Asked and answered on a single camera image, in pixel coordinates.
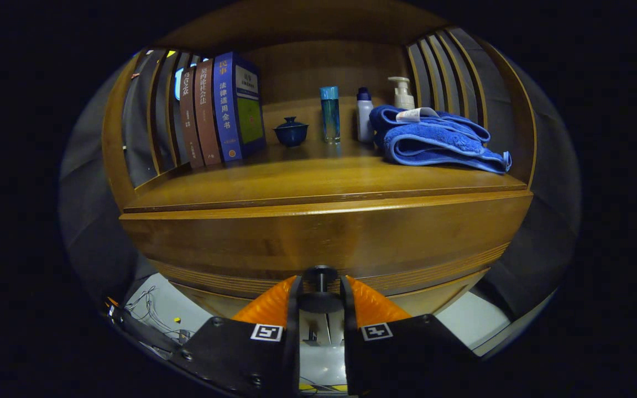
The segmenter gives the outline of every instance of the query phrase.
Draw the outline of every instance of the plastic bottle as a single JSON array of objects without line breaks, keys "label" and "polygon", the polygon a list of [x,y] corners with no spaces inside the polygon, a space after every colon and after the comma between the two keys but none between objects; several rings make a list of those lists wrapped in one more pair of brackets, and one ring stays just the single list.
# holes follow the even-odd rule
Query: plastic bottle
[{"label": "plastic bottle", "polygon": [[372,143],[374,130],[370,124],[370,111],[372,111],[372,99],[366,87],[358,89],[358,141],[361,143]]},{"label": "plastic bottle", "polygon": [[341,119],[338,110],[338,87],[321,87],[321,112],[323,113],[323,141],[341,142]]},{"label": "plastic bottle", "polygon": [[392,76],[387,78],[395,83],[395,106],[402,109],[414,109],[414,97],[409,93],[409,78]]}]

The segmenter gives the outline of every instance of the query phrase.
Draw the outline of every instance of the blue book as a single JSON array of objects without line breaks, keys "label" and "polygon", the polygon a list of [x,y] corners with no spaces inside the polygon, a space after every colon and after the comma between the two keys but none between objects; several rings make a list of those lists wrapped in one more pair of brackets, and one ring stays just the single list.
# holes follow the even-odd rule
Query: blue book
[{"label": "blue book", "polygon": [[237,53],[216,56],[213,102],[223,161],[243,159],[267,145],[255,65]]}]

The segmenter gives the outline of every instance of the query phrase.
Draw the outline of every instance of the dark background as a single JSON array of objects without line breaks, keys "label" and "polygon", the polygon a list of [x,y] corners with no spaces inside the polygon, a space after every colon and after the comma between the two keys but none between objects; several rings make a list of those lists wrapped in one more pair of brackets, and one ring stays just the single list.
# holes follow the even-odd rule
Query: dark background
[{"label": "dark background", "polygon": [[[412,3],[540,83],[582,171],[581,238],[560,292],[457,393],[637,396],[637,2]],[[101,83],[223,4],[0,2],[0,396],[206,396],[99,318],[66,264],[55,182]]]}]

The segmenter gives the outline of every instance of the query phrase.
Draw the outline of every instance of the soap dispenser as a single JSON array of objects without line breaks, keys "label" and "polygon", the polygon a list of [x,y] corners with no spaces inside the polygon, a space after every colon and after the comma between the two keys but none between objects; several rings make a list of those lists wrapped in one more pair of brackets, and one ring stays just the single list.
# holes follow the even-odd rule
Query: soap dispenser
[{"label": "soap dispenser", "polygon": [[396,84],[395,106],[402,109],[414,109],[414,97],[409,93],[409,78],[392,76],[387,78]]}]

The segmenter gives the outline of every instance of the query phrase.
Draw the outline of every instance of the blue bottle cap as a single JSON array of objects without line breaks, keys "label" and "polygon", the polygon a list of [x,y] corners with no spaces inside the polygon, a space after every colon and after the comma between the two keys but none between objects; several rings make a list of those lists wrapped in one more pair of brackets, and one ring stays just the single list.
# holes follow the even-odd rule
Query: blue bottle cap
[{"label": "blue bottle cap", "polygon": [[338,86],[321,87],[321,99],[338,99]]},{"label": "blue bottle cap", "polygon": [[370,93],[367,91],[367,87],[361,87],[358,89],[358,100],[359,101],[370,101]]}]

